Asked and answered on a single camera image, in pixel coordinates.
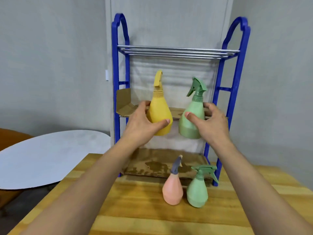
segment blue shelf rack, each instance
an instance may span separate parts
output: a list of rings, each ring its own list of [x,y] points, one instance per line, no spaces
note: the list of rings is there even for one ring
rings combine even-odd
[[[122,24],[123,35],[125,39],[125,45],[118,44],[118,27]],[[227,46],[232,38],[233,32],[237,25],[240,24],[240,30],[242,31],[242,37],[240,47],[238,50],[228,50]],[[153,47],[153,46],[133,46],[129,43],[129,36],[127,30],[127,23],[125,16],[122,13],[115,15],[112,22],[112,61],[113,61],[113,100],[114,100],[114,137],[115,143],[120,139],[120,116],[116,113],[116,91],[120,85],[125,85],[125,88],[130,87],[130,56],[139,55],[147,57],[162,57],[162,58],[187,58],[187,59],[217,59],[219,60],[219,66],[217,71],[215,89],[213,94],[213,103],[217,104],[218,94],[222,91],[229,91],[229,103],[227,108],[226,117],[228,117],[228,125],[230,128],[233,111],[235,108],[235,102],[237,98],[237,92],[240,83],[240,77],[242,67],[244,65],[246,50],[248,46],[248,40],[250,36],[250,27],[248,26],[248,20],[245,17],[237,17],[227,32],[226,38],[222,44],[222,49],[199,49],[199,48],[174,48],[174,47]],[[125,55],[125,81],[119,81],[119,60],[118,53]],[[233,76],[232,87],[221,87],[222,74],[224,69],[225,60],[237,57],[237,63]],[[204,156],[208,163],[208,154],[210,146],[206,143],[204,149]],[[215,175],[217,179],[220,176],[222,163],[218,159],[216,162],[217,170]]]

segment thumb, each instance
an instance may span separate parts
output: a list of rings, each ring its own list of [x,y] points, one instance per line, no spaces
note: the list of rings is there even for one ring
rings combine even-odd
[[[164,120],[161,120],[159,122],[153,123],[152,124],[153,131],[156,133],[159,130],[161,130],[161,129],[165,128],[166,126],[168,126],[169,123],[170,123],[170,119],[164,119]]]
[[[202,119],[199,119],[195,114],[191,112],[186,112],[185,117],[187,120],[189,120],[191,123],[193,123],[197,127],[203,121]]]

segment spray nozzle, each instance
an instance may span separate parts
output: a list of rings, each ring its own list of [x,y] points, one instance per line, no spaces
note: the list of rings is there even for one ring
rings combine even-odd
[[[214,171],[217,169],[216,166],[212,166],[212,165],[200,165],[200,166],[195,166],[195,167],[191,167],[191,169],[194,169],[197,171],[196,177],[198,179],[203,179],[204,178],[204,174],[210,174],[210,176],[213,178],[214,181],[216,181],[218,183],[218,179],[216,178]]]
[[[163,91],[162,88],[162,70],[158,70],[156,76],[154,77],[154,90],[155,92]]]
[[[182,166],[182,155],[179,155],[178,158],[173,163],[173,166],[172,166],[172,169],[171,169],[171,173],[174,174],[174,175],[177,175],[179,166]]]
[[[193,84],[191,85],[187,96],[190,96],[194,91],[196,91],[193,97],[193,101],[202,101],[203,92],[207,90],[207,87],[200,79],[193,77]]]

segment white tabletop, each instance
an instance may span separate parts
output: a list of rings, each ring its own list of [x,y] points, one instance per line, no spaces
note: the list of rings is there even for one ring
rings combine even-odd
[[[92,130],[41,135],[0,151],[0,189],[26,189],[62,180],[88,153],[105,153],[110,137]]]

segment green spray bottle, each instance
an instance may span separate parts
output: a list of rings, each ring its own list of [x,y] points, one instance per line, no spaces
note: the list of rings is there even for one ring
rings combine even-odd
[[[191,139],[197,139],[200,138],[200,133],[197,129],[197,127],[191,123],[189,120],[185,117],[185,112],[189,111],[194,113],[196,116],[198,116],[200,119],[205,119],[204,115],[204,108],[203,108],[203,93],[207,90],[207,87],[205,84],[198,78],[193,77],[193,84],[187,94],[187,96],[190,96],[194,91],[195,94],[193,96],[193,99],[187,109],[182,114],[181,118],[179,119],[179,126],[178,131],[179,133],[186,137]]]
[[[204,174],[210,174],[214,181],[218,183],[218,180],[214,174],[217,169],[212,165],[200,165],[191,167],[197,171],[196,177],[189,184],[187,188],[187,199],[189,204],[196,208],[201,208],[208,200],[208,191],[204,182]]]

